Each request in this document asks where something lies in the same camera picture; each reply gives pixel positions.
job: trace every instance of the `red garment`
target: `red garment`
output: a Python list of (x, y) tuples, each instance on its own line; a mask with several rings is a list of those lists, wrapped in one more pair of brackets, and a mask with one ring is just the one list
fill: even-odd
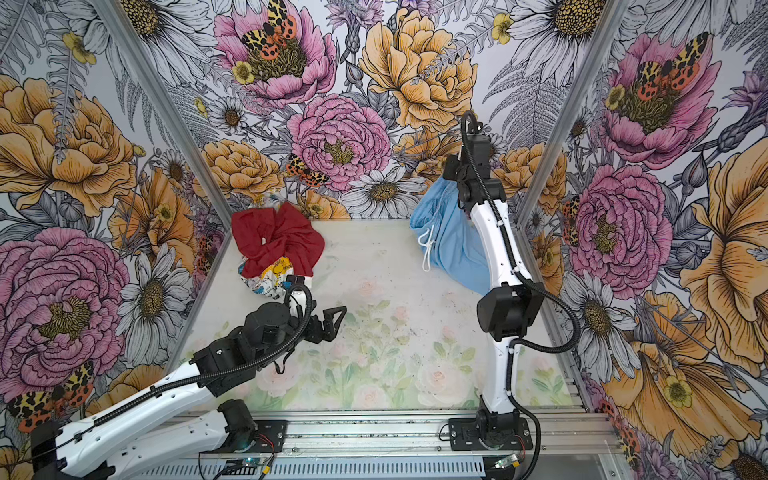
[(234, 214), (232, 234), (237, 248), (248, 257), (241, 273), (245, 278), (261, 275), (280, 257), (288, 257), (294, 274), (312, 276), (312, 267), (326, 246), (310, 221), (287, 202), (277, 212), (273, 208), (249, 208)]

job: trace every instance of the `pink peony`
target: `pink peony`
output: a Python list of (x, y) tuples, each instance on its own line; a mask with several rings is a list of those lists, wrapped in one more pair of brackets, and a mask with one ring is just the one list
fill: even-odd
[(713, 92), (720, 62), (712, 60), (712, 37), (697, 62), (699, 71), (685, 88), (679, 91), (661, 88), (656, 95), (642, 101), (637, 90), (637, 68), (646, 61), (664, 65), (674, 59), (685, 44), (673, 47), (671, 41), (659, 44), (643, 34), (627, 50), (608, 80), (611, 92), (605, 99), (605, 109), (598, 116), (592, 132), (608, 151), (615, 151), (628, 162), (645, 163), (651, 170), (671, 164), (694, 144), (707, 130), (716, 108), (707, 108)]
[(80, 230), (49, 228), (0, 246), (0, 393), (51, 391), (87, 361), (96, 375), (123, 349), (120, 257)]
[(287, 126), (293, 153), (309, 169), (328, 175), (331, 190), (347, 191), (351, 180), (389, 162), (389, 136), (379, 114), (337, 94), (315, 98)]
[(296, 39), (289, 40), (272, 61), (249, 55), (240, 40), (249, 31), (263, 30), (267, 8), (257, 14), (249, 7), (245, 16), (232, 12), (232, 17), (218, 15), (214, 20), (217, 48), (224, 53), (219, 63), (233, 69), (233, 85), (245, 89), (246, 106), (257, 113), (308, 101), (329, 91), (336, 80), (336, 45), (331, 34), (323, 37), (306, 7), (299, 13), (288, 0), (286, 5), (288, 15), (296, 19)]
[(574, 270), (587, 270), (626, 300), (656, 278), (672, 246), (672, 226), (664, 216), (664, 192), (656, 177), (638, 165), (603, 165), (579, 199), (578, 246)]

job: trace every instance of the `metal post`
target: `metal post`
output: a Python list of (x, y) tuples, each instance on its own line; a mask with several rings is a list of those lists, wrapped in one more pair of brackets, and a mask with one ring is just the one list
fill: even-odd
[(144, 46), (134, 30), (131, 21), (125, 15), (120, 0), (105, 0), (92, 2), (99, 18), (104, 22), (109, 34), (118, 45), (122, 55), (128, 59), (135, 78), (141, 84), (147, 96), (165, 122), (165, 126), (173, 135), (179, 150), (190, 164), (190, 168), (200, 181), (200, 185), (208, 193), (208, 199), (216, 213), (221, 218), (224, 229), (229, 232), (232, 209), (227, 199), (221, 193), (218, 183), (208, 168), (200, 148), (195, 144), (192, 134), (184, 124), (162, 78), (149, 62)]
[(541, 153), (541, 163), (531, 179), (531, 186), (525, 194), (522, 205), (515, 214), (515, 223), (519, 229), (525, 227), (525, 221), (531, 216), (541, 192), (544, 191), (547, 177), (558, 161), (565, 136), (568, 135), (568, 130), (576, 120), (579, 104), (584, 100), (588, 89), (594, 87), (594, 76), (603, 63), (605, 55), (611, 50), (611, 42), (618, 32), (629, 4), (630, 0), (607, 0), (605, 7), (603, 7), (600, 23), (594, 30), (595, 35), (589, 44), (584, 63), (576, 72), (573, 83), (571, 83), (571, 90), (568, 91), (568, 96), (560, 109), (560, 115), (554, 123), (547, 145)]

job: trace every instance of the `garment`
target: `garment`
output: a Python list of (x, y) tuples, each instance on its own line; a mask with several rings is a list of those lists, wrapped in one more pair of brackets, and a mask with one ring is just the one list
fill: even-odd
[(310, 221), (288, 203), (277, 212), (273, 208), (249, 208), (234, 214), (232, 235), (248, 259), (240, 273), (244, 278), (262, 275), (281, 257), (290, 260), (295, 275), (312, 276), (312, 267), (326, 245)]
[(456, 182), (440, 177), (413, 211), (411, 230), (422, 240), (429, 263), (446, 271), (470, 290), (485, 295), (491, 289), (491, 274), (485, 260), (480, 233), (458, 208)]

